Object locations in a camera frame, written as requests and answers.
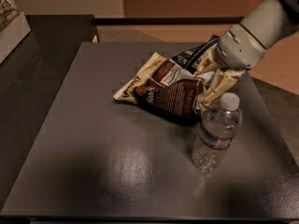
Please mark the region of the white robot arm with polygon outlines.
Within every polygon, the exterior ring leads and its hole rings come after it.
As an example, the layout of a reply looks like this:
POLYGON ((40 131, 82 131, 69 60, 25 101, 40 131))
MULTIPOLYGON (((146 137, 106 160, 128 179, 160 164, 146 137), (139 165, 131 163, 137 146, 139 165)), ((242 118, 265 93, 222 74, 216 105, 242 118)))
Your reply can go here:
POLYGON ((299 30, 299 0, 262 0, 241 22, 232 25, 195 63, 194 75, 204 90, 195 100, 206 108, 263 59, 279 40, 299 30))

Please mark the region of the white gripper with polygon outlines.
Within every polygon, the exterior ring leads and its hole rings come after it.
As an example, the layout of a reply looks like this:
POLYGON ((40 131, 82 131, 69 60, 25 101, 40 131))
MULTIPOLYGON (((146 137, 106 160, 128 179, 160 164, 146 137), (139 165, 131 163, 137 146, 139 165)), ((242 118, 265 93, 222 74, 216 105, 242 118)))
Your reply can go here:
POLYGON ((250 33, 240 24, 232 25, 218 40, 217 60, 213 53, 206 53, 197 62, 195 77, 201 83, 196 107, 209 107, 242 77, 244 71, 240 70, 252 69, 264 55, 265 49, 250 33), (222 69, 221 65, 232 69, 222 69))

